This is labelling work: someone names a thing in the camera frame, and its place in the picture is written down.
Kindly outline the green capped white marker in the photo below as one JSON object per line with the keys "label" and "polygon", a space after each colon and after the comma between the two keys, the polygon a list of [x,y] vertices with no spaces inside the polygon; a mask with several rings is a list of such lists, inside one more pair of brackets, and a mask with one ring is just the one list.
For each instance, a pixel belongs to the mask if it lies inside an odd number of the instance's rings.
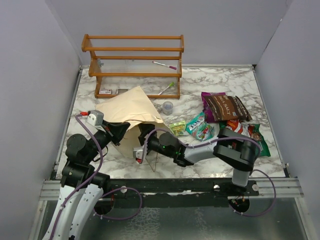
{"label": "green capped white marker", "polygon": [[162,95],[167,89],[171,88],[174,86],[174,82],[171,82],[168,86],[166,86],[158,95]]}

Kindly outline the red Doritos bag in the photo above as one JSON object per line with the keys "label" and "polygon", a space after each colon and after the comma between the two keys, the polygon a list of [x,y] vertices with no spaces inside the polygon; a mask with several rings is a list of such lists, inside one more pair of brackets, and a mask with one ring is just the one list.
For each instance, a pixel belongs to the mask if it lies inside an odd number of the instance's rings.
{"label": "red Doritos bag", "polygon": [[232,130],[235,133],[239,133],[241,135],[244,135],[246,137],[251,136],[251,130],[250,125],[245,122],[241,122],[238,119],[235,120],[227,120],[227,121],[220,121],[219,128],[227,128],[229,130]]}

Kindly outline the open small cardboard box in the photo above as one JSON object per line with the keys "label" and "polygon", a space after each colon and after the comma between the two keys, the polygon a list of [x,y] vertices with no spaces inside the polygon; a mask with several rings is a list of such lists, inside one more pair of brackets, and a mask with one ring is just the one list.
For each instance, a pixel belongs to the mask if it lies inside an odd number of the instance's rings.
{"label": "open small cardboard box", "polygon": [[126,89],[126,88],[118,88],[117,90],[116,90],[116,95],[120,95],[120,94],[123,94],[123,93],[125,93],[125,92],[127,92],[127,91],[129,91],[129,89]]}

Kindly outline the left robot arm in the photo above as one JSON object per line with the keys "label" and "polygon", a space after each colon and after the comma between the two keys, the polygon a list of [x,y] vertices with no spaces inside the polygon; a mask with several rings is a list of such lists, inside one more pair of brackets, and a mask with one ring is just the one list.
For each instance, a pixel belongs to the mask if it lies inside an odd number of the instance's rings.
{"label": "left robot arm", "polygon": [[86,221],[100,198],[111,190],[110,177],[99,173],[91,162],[99,156],[104,158],[103,148],[109,143],[118,146],[130,123],[110,123],[105,120],[92,133],[79,119],[77,122],[89,134],[74,134],[67,140],[67,162],[62,170],[59,197],[51,222],[43,237],[45,240],[77,240]]}

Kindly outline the purple snack bag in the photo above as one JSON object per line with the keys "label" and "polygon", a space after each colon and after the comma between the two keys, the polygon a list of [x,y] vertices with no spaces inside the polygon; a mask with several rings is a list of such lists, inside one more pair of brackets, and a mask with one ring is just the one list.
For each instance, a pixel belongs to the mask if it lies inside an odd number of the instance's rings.
{"label": "purple snack bag", "polygon": [[202,100],[202,112],[205,116],[205,121],[208,124],[216,123],[215,117],[213,116],[212,110],[210,109],[208,103],[206,102],[206,96],[213,96],[213,95],[224,95],[224,92],[201,92],[201,100]]}

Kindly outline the small clear plastic cup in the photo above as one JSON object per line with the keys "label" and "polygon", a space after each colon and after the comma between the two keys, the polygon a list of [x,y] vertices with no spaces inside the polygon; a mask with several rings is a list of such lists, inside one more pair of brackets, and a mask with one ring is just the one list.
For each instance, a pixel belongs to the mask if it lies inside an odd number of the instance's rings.
{"label": "small clear plastic cup", "polygon": [[173,113],[173,108],[174,108],[174,105],[172,102],[170,101],[165,101],[163,104],[162,104],[162,112],[166,115],[166,116],[169,116]]}

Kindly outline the small lime green candy bag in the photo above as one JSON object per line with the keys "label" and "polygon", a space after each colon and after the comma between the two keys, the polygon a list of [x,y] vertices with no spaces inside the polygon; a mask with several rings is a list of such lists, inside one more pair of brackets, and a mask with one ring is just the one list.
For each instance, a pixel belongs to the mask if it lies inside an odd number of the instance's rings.
{"label": "small lime green candy bag", "polygon": [[186,136],[188,134],[186,131],[186,125],[186,121],[182,120],[170,124],[169,129],[176,137]]}

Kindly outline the green snack bag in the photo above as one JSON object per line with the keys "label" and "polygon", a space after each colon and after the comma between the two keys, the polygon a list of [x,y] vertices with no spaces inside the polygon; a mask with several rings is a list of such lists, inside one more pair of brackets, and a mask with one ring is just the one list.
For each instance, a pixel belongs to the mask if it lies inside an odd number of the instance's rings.
{"label": "green snack bag", "polygon": [[261,148],[261,157],[270,157],[270,150],[269,147],[263,137],[263,135],[260,132],[260,124],[248,124],[247,131],[249,136],[254,139]]}

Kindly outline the red white matchbox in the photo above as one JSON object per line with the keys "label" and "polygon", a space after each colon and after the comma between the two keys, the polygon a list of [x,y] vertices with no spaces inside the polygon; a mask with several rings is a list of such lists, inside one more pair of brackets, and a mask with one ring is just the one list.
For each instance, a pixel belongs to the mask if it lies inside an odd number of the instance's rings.
{"label": "red white matchbox", "polygon": [[111,95],[112,94],[112,90],[111,89],[100,89],[99,90],[99,94],[101,94],[101,95]]}

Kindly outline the wooden two-tier shelf rack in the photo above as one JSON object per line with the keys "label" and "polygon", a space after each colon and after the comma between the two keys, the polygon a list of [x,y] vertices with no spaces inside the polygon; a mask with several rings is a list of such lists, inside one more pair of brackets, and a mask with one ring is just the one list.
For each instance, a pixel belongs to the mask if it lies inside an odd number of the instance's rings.
{"label": "wooden two-tier shelf rack", "polygon": [[[97,46],[94,40],[179,41],[179,46]],[[149,94],[152,99],[179,99],[181,96],[182,55],[185,51],[184,36],[152,35],[89,35],[85,34],[81,50],[90,53],[88,75],[96,78],[94,96],[97,99],[115,97],[115,94],[99,94],[106,77],[156,77],[176,78],[176,94]],[[156,61],[177,67],[177,70],[152,63]]]}

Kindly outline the teal mint candy bag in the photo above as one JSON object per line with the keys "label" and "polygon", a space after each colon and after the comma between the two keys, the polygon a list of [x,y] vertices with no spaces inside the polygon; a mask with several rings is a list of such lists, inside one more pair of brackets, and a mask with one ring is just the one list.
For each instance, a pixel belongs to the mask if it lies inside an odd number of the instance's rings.
{"label": "teal mint candy bag", "polygon": [[214,137],[214,127],[206,122],[205,114],[199,113],[186,124],[185,130],[196,140],[204,142]]}

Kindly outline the beige paper bag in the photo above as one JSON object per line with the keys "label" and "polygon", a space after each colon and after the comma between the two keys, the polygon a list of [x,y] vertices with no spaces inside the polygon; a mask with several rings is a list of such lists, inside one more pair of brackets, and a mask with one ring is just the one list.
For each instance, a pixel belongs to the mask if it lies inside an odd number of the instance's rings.
{"label": "beige paper bag", "polygon": [[119,146],[110,144],[109,156],[124,157],[136,162],[133,148],[140,147],[139,124],[152,124],[158,129],[168,129],[163,118],[140,86],[95,105],[104,114],[104,120],[111,123],[130,123]]}

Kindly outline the pink capped white marker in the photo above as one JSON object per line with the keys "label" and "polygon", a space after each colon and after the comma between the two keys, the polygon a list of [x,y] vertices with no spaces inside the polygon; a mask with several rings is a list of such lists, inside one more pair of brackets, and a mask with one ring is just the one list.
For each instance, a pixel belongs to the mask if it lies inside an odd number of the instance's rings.
{"label": "pink capped white marker", "polygon": [[157,62],[157,61],[152,61],[152,63],[156,64],[156,65],[160,65],[160,66],[166,67],[166,68],[170,68],[170,69],[173,69],[173,70],[177,70],[177,67],[172,66],[172,65],[167,65],[167,64],[164,64],[164,63],[161,63],[161,62]]}

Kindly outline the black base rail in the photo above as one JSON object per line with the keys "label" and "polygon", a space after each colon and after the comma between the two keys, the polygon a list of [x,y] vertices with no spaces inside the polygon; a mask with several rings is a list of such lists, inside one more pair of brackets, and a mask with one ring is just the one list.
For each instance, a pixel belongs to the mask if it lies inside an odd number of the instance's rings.
{"label": "black base rail", "polygon": [[246,187],[232,184],[231,178],[136,178],[109,179],[106,190],[127,187],[125,193],[117,190],[102,199],[114,208],[187,208],[227,207],[229,197],[256,197],[258,190],[249,180]]}

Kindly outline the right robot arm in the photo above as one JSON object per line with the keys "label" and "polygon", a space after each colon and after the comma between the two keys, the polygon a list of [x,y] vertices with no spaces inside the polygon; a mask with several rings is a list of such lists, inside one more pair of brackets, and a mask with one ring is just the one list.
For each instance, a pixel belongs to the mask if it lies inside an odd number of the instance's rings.
{"label": "right robot arm", "polygon": [[153,124],[141,123],[138,128],[140,147],[132,150],[136,160],[142,162],[148,153],[156,152],[173,159],[180,167],[187,167],[219,158],[233,168],[229,189],[236,196],[247,191],[250,173],[262,151],[257,141],[228,128],[221,129],[217,137],[196,145],[183,143],[170,131],[155,128]]}

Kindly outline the brown sea salt chip bag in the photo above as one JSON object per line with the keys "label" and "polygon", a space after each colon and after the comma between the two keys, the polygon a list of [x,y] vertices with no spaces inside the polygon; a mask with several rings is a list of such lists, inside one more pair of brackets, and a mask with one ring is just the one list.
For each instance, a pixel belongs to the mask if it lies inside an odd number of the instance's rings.
{"label": "brown sea salt chip bag", "polygon": [[252,117],[237,96],[211,94],[204,97],[215,121],[251,121]]}

